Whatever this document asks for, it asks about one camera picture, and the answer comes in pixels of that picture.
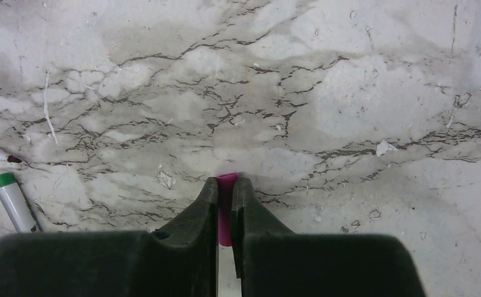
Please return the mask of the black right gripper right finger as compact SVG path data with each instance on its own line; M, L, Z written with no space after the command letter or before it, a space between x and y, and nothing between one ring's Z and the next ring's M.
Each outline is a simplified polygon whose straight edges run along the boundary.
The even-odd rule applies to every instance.
M231 241L244 296L424 296L409 251L388 235L298 234L257 198L232 190Z

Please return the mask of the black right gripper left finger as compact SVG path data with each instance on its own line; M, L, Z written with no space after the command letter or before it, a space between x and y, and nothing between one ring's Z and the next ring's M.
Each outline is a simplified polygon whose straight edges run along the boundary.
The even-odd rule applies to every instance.
M216 296L218 182L156 231L0 239L0 296Z

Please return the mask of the magenta pen cap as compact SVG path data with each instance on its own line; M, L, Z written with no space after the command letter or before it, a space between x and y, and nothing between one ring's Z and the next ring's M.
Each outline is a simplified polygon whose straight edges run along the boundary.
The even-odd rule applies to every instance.
M238 173L229 173L217 177L218 182L218 242L230 247L231 242L231 207L232 193Z

